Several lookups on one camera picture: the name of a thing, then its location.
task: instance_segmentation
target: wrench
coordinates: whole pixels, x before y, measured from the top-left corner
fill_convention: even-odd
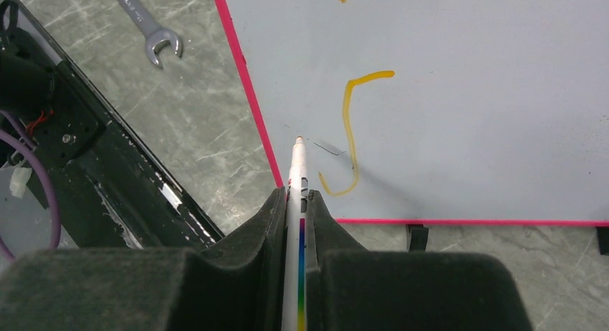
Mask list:
[[[178,57],[182,57],[182,40],[180,36],[169,28],[161,26],[146,10],[139,0],[117,0],[124,11],[131,17],[146,40],[144,51],[148,60],[158,68],[163,68],[159,59],[159,52],[167,45],[171,45]]]

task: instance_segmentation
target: cable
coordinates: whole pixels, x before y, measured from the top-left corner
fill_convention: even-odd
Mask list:
[[[0,114],[2,116],[4,116],[4,118],[9,120],[9,123],[15,128],[17,133],[21,136],[21,138],[23,139],[25,144],[27,144],[30,149],[36,148],[36,144],[34,143],[34,141],[32,141],[32,139],[29,137],[29,135],[25,132],[25,129],[23,128],[23,126],[21,125],[21,123],[15,116],[13,116],[12,114],[10,114],[6,111],[0,111]]]
[[[59,216],[59,205],[57,204],[57,195],[55,194],[55,189],[51,183],[51,179],[47,170],[36,155],[29,150],[25,145],[21,142],[17,141],[13,136],[9,135],[7,132],[0,130],[0,141],[6,142],[9,146],[15,148],[23,157],[29,162],[34,169],[34,172],[38,174],[38,179],[42,183],[42,189],[45,191],[47,196],[47,203],[49,204],[49,209],[51,212],[51,240],[49,243],[50,249],[56,249],[59,246],[59,240],[61,237],[61,219]],[[15,256],[6,247],[6,244],[2,241],[0,237],[0,253],[2,253],[9,261],[14,261]]]

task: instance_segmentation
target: marker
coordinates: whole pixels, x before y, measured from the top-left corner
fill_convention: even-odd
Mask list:
[[[305,304],[305,216],[309,180],[305,143],[301,136],[292,147],[292,165],[289,168],[286,206],[286,261],[282,331],[305,331],[307,316]]]

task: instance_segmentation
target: red edge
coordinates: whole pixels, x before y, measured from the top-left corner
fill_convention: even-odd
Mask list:
[[[226,0],[214,1],[215,7],[218,8],[218,15],[220,16],[220,21],[222,22],[222,26],[224,27],[224,32],[226,33],[228,46],[231,47],[233,59],[235,60],[235,64],[237,65],[237,71],[239,72],[241,83],[243,84],[243,91],[245,91],[246,97],[249,102],[251,115],[254,117],[254,122],[256,122],[256,127],[258,128],[258,133],[260,135],[260,140],[262,141],[262,146],[264,148],[264,152],[266,153],[266,158],[269,160],[271,172],[273,173],[273,177],[275,178],[275,184],[277,185],[277,187],[281,187],[284,185],[284,183],[282,182],[282,174],[279,171],[279,166],[277,166],[277,160],[275,160],[275,153],[273,152],[273,146],[271,145],[269,134],[266,132],[264,119],[262,118],[262,112],[260,112],[258,99],[256,99],[256,93],[254,92],[254,85],[251,83],[249,72],[247,70],[245,55],[241,51],[239,39],[237,38],[237,32],[235,31],[235,26],[233,26],[233,18],[231,17],[231,13],[228,10]]]
[[[237,65],[237,71],[243,84],[243,90],[245,91],[246,97],[249,102],[252,116],[256,122],[260,140],[266,158],[269,160],[271,166],[271,172],[275,178],[275,184],[277,187],[284,185],[282,182],[282,175],[277,166],[277,160],[275,160],[275,153],[273,152],[273,146],[269,139],[269,134],[266,132],[264,125],[264,119],[262,118],[262,112],[260,112],[260,106],[258,105],[258,99],[254,92],[254,85],[249,77],[249,71],[247,70],[247,63],[243,51],[241,51],[241,45],[237,38],[237,32],[233,26],[233,18],[228,10],[226,0],[214,0],[215,6],[218,8],[218,15],[220,21],[224,27],[226,33],[226,39],[228,45],[231,47],[233,53],[233,59]],[[338,218],[336,219],[340,223],[361,223],[361,224],[384,224],[384,225],[562,225],[562,226],[580,226],[580,227],[605,227],[609,226],[609,221],[556,221],[556,220],[380,220],[374,218]]]

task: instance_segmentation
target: white board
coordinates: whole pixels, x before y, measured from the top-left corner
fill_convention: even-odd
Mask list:
[[[287,181],[305,137],[334,217],[609,224],[609,0],[224,1],[271,166]],[[333,197],[317,173],[353,181],[345,87],[382,70],[353,89],[360,179]]]

